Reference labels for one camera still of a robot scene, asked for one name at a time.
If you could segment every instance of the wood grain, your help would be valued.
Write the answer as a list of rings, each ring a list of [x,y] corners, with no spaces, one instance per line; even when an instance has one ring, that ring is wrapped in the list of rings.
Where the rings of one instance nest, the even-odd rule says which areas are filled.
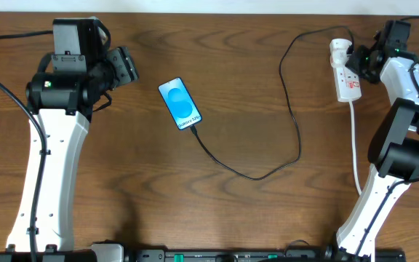
[[[189,130],[175,127],[157,87],[184,79],[204,121],[201,139],[226,164],[257,176],[296,157],[277,67],[299,33],[349,25],[357,44],[390,17],[0,13],[0,34],[51,28],[55,17],[96,15],[112,45],[128,46],[140,82],[112,93],[96,113],[79,162],[76,246],[116,239],[133,247],[283,248],[295,239],[327,244],[350,214],[353,183],[348,105],[336,100],[329,42],[344,30],[299,39],[283,67],[303,143],[301,160],[252,182],[216,165]],[[419,54],[419,22],[409,42]],[[0,41],[0,81],[20,98],[52,37]],[[355,102],[359,175],[390,108],[382,84],[362,83]],[[15,221],[28,161],[28,124],[0,92],[0,250]],[[377,239],[419,261],[419,183],[399,200]]]

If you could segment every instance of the power strip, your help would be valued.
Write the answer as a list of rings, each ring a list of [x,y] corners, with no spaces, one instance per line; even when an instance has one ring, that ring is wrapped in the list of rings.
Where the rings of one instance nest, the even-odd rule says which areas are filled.
[[[335,91],[339,102],[349,102],[362,96],[359,77],[346,68],[348,61],[347,49],[352,43],[347,39],[333,39],[329,45],[331,50],[331,66],[334,70]]]

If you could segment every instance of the white wall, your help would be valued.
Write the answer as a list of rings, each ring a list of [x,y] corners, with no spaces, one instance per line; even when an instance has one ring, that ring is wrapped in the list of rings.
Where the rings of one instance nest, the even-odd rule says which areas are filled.
[[[419,0],[0,0],[0,11],[419,15]]]

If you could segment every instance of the blue phone screen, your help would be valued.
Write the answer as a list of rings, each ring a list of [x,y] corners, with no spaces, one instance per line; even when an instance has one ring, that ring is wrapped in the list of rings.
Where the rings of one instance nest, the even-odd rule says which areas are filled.
[[[179,130],[201,121],[200,112],[180,77],[160,85],[158,89]]]

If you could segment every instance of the phone screen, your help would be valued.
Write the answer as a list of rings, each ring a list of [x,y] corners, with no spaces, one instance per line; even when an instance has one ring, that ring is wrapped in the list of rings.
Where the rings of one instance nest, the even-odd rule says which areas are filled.
[[[158,89],[179,130],[201,121],[200,112],[180,77],[160,85]]]

